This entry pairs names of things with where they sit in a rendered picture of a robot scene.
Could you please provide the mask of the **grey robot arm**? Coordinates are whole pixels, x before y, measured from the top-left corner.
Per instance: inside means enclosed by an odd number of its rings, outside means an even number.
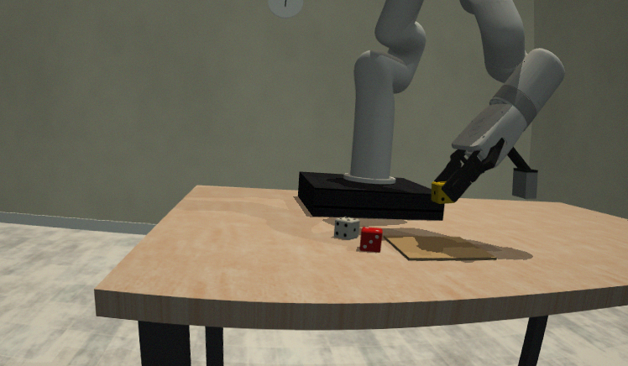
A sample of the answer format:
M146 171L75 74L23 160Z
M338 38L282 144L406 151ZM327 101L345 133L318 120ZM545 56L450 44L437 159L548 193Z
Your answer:
M356 60L351 170L343 175L345 180L395 184L390 177L394 94L410 85L426 45L425 31L416 21L423 1L386 0L374 33L389 48L388 54L368 50ZM512 0L459 1L478 22L487 72L504 83L494 97L512 103L528 127L563 81L562 62L548 50L526 53L523 23ZM512 196L536 199L538 170L532 170L514 147L507 155L517 167Z

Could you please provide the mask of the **red die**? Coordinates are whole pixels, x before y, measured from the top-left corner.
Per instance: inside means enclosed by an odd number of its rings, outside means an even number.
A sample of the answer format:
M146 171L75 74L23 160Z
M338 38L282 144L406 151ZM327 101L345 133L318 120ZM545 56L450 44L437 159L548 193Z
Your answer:
M363 227L361 231L360 250L377 252L381 250L382 229L375 227Z

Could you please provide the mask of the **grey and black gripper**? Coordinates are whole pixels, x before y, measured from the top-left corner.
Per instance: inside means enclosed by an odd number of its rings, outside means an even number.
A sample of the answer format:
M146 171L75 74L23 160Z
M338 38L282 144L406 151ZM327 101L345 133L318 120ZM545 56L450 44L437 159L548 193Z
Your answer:
M446 181L442 190L456 202L479 175L501 163L526 128L526 119L512 103L492 97L489 106L453 140L456 151L433 182Z

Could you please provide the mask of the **tan flat mat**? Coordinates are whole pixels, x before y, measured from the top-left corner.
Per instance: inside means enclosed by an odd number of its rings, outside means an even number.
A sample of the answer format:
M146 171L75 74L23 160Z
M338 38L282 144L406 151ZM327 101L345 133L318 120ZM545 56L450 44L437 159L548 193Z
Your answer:
M497 260L460 237L384 235L384 239L409 261Z

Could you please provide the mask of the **yellow die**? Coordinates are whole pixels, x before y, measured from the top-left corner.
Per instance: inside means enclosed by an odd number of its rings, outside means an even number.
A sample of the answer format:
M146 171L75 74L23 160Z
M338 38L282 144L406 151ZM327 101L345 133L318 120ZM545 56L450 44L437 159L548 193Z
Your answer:
M454 203L442 190L446 181L432 182L432 201L438 204Z

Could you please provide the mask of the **white die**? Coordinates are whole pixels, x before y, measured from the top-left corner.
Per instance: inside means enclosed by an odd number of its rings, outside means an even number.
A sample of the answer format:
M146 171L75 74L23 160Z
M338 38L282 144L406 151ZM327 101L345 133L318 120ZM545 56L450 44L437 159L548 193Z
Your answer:
M358 237L359 219L340 217L335 219L334 237L342 239L354 239Z

